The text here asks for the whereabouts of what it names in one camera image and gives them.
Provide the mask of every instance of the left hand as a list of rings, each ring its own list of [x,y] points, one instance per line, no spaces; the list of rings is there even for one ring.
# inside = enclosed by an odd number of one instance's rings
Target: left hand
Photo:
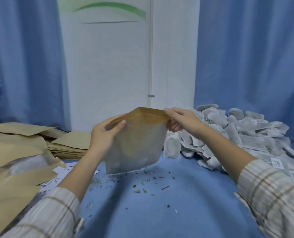
[[[114,139],[115,135],[119,131],[121,131],[122,128],[125,127],[126,120],[122,120],[114,128],[112,128],[109,131],[107,131],[105,129],[105,127],[110,122],[112,122],[113,120],[115,120],[123,115],[125,115],[125,114],[114,116],[114,117],[109,118],[109,119],[107,119],[107,120],[105,120],[105,121],[103,121],[93,127],[92,132],[91,132],[91,143],[89,146],[89,151],[95,150],[95,151],[99,152],[102,156],[104,156],[107,153],[107,151],[109,150],[109,148],[113,144],[113,139]]]

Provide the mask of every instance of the blue tablecloth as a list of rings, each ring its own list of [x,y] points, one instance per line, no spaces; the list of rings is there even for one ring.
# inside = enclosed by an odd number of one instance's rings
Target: blue tablecloth
[[[77,238],[264,237],[229,176],[195,159],[161,155],[155,165],[115,176],[105,174],[104,163],[97,170],[81,203],[86,222]]]

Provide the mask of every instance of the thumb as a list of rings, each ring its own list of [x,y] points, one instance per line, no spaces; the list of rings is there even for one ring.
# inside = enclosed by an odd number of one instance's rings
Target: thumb
[[[114,128],[112,128],[110,131],[108,131],[113,137],[115,137],[115,135],[121,131],[126,125],[126,120],[122,120],[121,122],[119,122]]]
[[[164,111],[165,111],[166,115],[168,115],[172,119],[176,120],[177,122],[181,121],[182,115],[180,115],[177,112],[173,111],[171,108],[165,108]]]

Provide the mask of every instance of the right hand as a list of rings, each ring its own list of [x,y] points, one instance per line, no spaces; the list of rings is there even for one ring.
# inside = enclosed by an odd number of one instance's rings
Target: right hand
[[[182,108],[165,108],[165,113],[171,117],[166,128],[171,132],[186,130],[193,136],[197,136],[204,123],[190,110]]]

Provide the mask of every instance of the pile of tea bags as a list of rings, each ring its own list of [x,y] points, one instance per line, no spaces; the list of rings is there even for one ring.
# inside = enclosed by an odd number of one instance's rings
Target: pile of tea bags
[[[47,149],[62,160],[78,160],[86,153],[91,134],[72,131],[48,144]]]
[[[33,199],[39,184],[65,164],[47,150],[46,140],[63,131],[22,123],[0,124],[0,233]]]
[[[293,178],[294,150],[290,147],[289,138],[284,136],[289,129],[286,124],[279,121],[268,122],[263,114],[243,112],[238,108],[230,109],[226,116],[226,110],[218,109],[217,104],[188,109],[233,144]],[[164,156],[180,158],[180,152],[185,157],[193,157],[197,153],[201,157],[197,161],[200,166],[223,170],[220,162],[201,140],[197,140],[185,130],[168,132],[164,143]]]

